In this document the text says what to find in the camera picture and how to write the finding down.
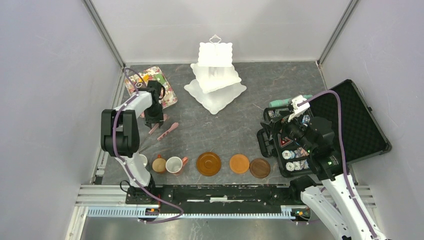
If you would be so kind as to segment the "pink-tipped metal tongs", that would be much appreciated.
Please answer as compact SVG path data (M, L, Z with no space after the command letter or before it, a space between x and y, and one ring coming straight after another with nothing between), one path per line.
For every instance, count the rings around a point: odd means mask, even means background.
M153 140L152 138L153 133L160 128L159 124L156 123L141 141L138 152L141 154L142 152L144 152L151 146L154 146L156 143L160 142L162 139L164 139L167 135L169 135L172 131L174 131L178 127L179 127L179 123L174 122L167 130L165 130L161 135L159 135L155 140Z

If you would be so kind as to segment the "green square cake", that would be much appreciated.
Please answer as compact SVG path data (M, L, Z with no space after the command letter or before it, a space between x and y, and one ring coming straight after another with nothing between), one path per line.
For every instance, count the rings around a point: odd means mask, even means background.
M164 77L163 74L157 74L155 77L156 77L156 80L161 84L164 84L166 82L166 78Z

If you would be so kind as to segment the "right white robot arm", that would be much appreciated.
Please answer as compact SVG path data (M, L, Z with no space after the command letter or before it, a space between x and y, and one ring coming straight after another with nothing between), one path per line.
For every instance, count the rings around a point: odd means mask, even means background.
M288 196L293 203L310 207L337 240L388 238L368 213L348 171L341 119L337 121L340 149L333 144L332 122L323 117L313 117L308 125L304 125L298 116L289 114L265 117L260 124L269 137L288 137L308 152L309 169L335 202L331 204L323 197L316 182L303 175L290 181Z

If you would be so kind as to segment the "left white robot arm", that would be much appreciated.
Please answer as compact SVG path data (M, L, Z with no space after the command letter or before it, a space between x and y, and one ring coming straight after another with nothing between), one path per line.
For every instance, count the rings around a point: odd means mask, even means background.
M150 186L151 174L146 169L147 159L139 153L140 133L138 117L144 114L145 125L152 129L164 123L163 106L160 101L165 87L158 81L149 81L147 87L137 91L123 104L104 109L100 121L100 145L122 166L129 184L138 190L138 197L145 204L153 203L157 190Z

